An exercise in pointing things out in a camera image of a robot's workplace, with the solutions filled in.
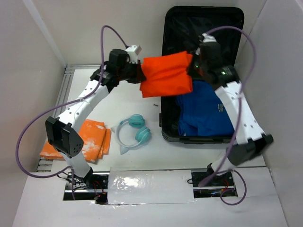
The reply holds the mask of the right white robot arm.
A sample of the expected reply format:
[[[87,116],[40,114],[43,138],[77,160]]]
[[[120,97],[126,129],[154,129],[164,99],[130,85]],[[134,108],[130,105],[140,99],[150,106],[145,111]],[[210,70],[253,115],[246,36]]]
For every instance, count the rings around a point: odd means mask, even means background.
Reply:
[[[261,156],[274,140],[256,121],[242,92],[240,78],[232,65],[223,64],[221,47],[216,41],[201,42],[192,65],[214,88],[234,128],[225,155],[208,165],[207,177],[200,183],[218,185],[225,172]]]

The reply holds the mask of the teal cat-ear headphones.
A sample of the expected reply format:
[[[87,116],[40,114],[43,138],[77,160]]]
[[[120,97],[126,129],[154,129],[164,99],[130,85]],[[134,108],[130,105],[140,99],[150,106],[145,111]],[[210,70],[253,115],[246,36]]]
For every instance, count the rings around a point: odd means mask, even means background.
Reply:
[[[136,144],[126,145],[120,140],[120,130],[126,123],[128,123],[132,128],[138,129],[138,132],[135,135],[135,140],[137,141]],[[115,134],[116,140],[119,144],[120,155],[124,155],[130,150],[137,149],[147,143],[152,137],[151,130],[145,126],[145,119],[140,114],[133,114],[132,116],[123,119],[117,125],[113,126],[111,131]]]

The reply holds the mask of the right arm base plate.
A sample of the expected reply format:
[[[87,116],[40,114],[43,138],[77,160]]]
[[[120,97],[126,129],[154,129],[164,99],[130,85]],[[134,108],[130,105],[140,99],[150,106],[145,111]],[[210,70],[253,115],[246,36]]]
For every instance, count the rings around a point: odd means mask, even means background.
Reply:
[[[230,172],[214,177],[203,187],[198,186],[207,176],[208,173],[206,171],[196,170],[191,172],[191,178],[187,180],[187,183],[193,186],[194,198],[220,197],[222,192],[224,192],[223,197],[237,196],[234,180]]]

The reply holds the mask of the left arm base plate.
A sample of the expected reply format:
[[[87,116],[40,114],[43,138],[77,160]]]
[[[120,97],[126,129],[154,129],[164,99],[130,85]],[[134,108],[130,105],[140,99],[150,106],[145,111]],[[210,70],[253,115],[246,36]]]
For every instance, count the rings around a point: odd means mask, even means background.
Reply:
[[[107,191],[109,172],[95,172],[92,182],[88,185],[81,183],[80,180],[74,179],[74,197],[71,191],[71,172],[65,173],[61,179],[65,180],[64,201],[93,201],[99,205],[107,205]]]

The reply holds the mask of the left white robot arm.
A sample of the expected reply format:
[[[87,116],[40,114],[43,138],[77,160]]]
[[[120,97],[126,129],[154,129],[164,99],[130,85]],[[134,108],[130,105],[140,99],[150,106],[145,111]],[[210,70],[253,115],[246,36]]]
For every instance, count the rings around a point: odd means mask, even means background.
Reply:
[[[56,118],[45,121],[47,139],[53,148],[61,153],[67,164],[74,170],[77,184],[87,189],[93,184],[93,170],[82,153],[83,139],[78,134],[82,124],[120,81],[140,83],[146,80],[138,55],[141,47],[128,46],[125,50],[113,49],[109,59],[91,75],[78,102]]]

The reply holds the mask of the bright orange cloth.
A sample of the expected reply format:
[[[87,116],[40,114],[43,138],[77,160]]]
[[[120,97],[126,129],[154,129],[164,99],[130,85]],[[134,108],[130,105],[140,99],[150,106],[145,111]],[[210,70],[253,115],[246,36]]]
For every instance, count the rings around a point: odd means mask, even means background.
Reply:
[[[193,58],[186,51],[161,57],[144,58],[141,65],[146,80],[141,83],[143,98],[177,96],[193,91],[187,68]]]

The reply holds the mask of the blue shirt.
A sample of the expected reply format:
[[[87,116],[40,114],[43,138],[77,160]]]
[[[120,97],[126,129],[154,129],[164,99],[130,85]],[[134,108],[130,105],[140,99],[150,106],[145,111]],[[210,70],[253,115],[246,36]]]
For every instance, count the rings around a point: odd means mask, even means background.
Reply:
[[[180,107],[180,136],[231,136],[234,128],[218,96],[210,84],[196,80],[193,91],[176,97]]]

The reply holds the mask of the orange white-speckled towel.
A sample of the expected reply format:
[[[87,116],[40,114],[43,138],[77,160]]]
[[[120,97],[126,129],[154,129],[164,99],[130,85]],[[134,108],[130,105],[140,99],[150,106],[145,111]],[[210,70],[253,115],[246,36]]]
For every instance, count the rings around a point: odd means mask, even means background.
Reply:
[[[86,161],[96,163],[109,153],[111,130],[103,122],[86,119],[79,134],[84,141],[82,153]]]

